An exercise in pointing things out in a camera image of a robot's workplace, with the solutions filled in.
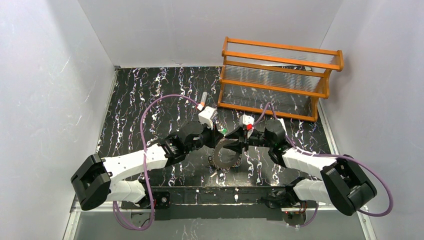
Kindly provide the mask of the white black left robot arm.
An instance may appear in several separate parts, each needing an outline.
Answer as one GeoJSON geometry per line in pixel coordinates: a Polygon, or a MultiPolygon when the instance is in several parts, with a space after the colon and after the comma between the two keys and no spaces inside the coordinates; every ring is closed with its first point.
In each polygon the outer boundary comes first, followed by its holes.
{"type": "Polygon", "coordinates": [[[146,150],[105,158],[97,153],[89,155],[70,182],[83,211],[110,201],[139,204],[148,194],[148,184],[139,180],[128,181],[129,177],[144,170],[177,164],[204,146],[215,148],[223,137],[215,124],[209,127],[199,121],[190,121],[146,150]]]}

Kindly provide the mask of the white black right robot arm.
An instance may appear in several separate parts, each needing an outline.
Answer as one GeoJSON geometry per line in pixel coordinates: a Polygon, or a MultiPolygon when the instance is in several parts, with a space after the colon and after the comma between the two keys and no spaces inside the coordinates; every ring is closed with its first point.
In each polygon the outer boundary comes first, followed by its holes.
{"type": "Polygon", "coordinates": [[[267,120],[263,131],[250,123],[242,124],[225,138],[230,140],[224,145],[226,149],[241,154],[250,146],[265,147],[276,165],[315,177],[298,177],[285,186],[282,198],[291,204],[323,202],[351,216],[378,194],[359,164],[347,155],[324,156],[292,146],[282,120],[267,120]]]}

